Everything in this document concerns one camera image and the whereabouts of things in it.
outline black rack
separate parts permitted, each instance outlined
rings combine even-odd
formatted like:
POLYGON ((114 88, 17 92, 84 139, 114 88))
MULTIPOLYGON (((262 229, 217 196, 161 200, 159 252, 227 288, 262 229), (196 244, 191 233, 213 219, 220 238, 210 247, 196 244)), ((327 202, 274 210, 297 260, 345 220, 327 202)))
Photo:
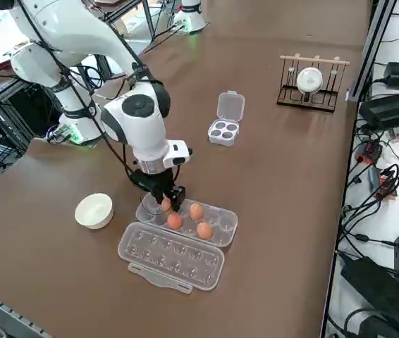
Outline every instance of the black rack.
POLYGON ((326 111, 333 113, 342 84, 345 67, 350 65, 348 61, 342 61, 339 57, 333 60, 314 58, 302 58, 295 56, 279 56, 283 60, 283 70, 279 88, 277 104, 282 106, 300 107, 326 111), (322 88, 316 93, 302 93, 297 87, 297 77, 301 70, 312 67, 322 73, 325 79, 322 88))

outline white robot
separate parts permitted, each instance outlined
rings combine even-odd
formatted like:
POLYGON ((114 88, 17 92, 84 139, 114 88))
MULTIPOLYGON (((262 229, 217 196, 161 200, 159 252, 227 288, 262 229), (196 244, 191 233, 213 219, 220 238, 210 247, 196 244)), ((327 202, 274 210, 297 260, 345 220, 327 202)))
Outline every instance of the white robot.
MULTIPOLYGON (((196 5, 192 0, 185 2, 187 12, 180 12, 175 23, 189 23, 188 32, 202 29, 200 1, 195 0, 196 5)), ((81 0, 0 0, 0 9, 9 10, 20 31, 31 40, 12 55, 13 69, 24 80, 54 93, 63 107, 59 122, 69 126, 72 140, 81 144, 105 132, 130 145, 139 165, 131 170, 124 163, 130 179, 151 192, 158 203, 167 196, 177 211, 185 188, 174 185, 172 167, 188 162, 192 150, 182 140, 166 139, 163 118, 168 115, 170 96, 163 84, 154 79, 119 34, 95 18, 81 0), (70 79, 68 68, 91 54, 112 58, 127 76, 132 75, 130 91, 104 108, 70 79)))

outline brown table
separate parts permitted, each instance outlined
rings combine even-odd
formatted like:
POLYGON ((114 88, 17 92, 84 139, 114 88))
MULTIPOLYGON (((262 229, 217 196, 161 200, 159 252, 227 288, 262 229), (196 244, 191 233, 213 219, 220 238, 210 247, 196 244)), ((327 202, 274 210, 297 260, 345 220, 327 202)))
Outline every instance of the brown table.
POLYGON ((172 97, 168 136, 195 151, 179 183, 239 217, 219 285, 186 296, 129 273, 117 246, 142 192, 104 145, 35 140, 0 177, 0 299, 55 337, 320 333, 355 107, 342 97, 334 114, 277 106, 278 56, 338 55, 352 62, 348 87, 368 4, 208 0, 204 8, 212 24, 200 36, 169 39, 145 61, 172 97), (235 145, 217 146, 207 128, 229 89, 245 96, 245 115, 235 145), (93 192, 110 194, 116 209, 98 231, 73 217, 93 192))

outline egg carton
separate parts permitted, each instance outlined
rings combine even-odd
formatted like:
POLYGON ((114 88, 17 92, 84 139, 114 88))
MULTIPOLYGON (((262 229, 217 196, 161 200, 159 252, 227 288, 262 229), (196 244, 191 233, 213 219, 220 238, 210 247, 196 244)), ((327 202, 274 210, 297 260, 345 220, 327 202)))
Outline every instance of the egg carton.
POLYGON ((225 257, 220 249, 142 223, 130 224, 118 245, 129 271, 158 287, 189 294, 193 287, 212 290, 225 257))
POLYGON ((162 212, 162 207, 148 193, 137 207, 135 216, 142 223, 160 227, 164 230, 191 237, 197 241, 214 246, 228 246, 233 241, 235 231, 237 230, 238 217, 232 211, 216 208, 215 206, 196 202, 191 199, 185 199, 178 213, 183 219, 183 226, 176 231, 168 227, 167 219, 169 213, 162 212), (192 220, 190 218, 189 208, 193 203, 197 203, 203 208, 204 215, 201 220, 192 220), (197 226, 201 222, 208 222, 212 226, 214 234, 211 239, 204 240, 198 237, 197 226))
POLYGON ((239 133, 239 121, 242 120, 244 108, 244 96, 233 90, 221 93, 216 109, 218 120, 215 120, 207 130, 209 141, 232 146, 239 133))
POLYGON ((224 146, 232 146, 238 133, 239 124, 227 120, 215 120, 207 131, 210 142, 224 146))

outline egg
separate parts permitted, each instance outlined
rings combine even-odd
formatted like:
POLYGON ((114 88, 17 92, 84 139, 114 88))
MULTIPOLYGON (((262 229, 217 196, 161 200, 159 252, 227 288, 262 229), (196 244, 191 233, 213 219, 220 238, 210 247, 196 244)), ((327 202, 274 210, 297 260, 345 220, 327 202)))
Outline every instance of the egg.
POLYGON ((201 220, 204 215, 204 211, 202 210, 202 206, 198 203, 194 203, 189 207, 190 218, 193 220, 201 220))
POLYGON ((208 240, 212 237, 212 235, 214 234, 214 231, 213 231, 210 223, 201 222, 197 226, 197 233, 198 233, 199 238, 208 240))
POLYGON ((178 213, 168 215, 168 227, 172 230, 179 230, 183 226, 183 218, 178 213))
POLYGON ((171 202, 170 202, 170 200, 169 199, 167 199, 167 198, 165 198, 163 201, 162 201, 162 212, 163 213, 166 213, 168 210, 170 210, 170 208, 171 208, 171 202))

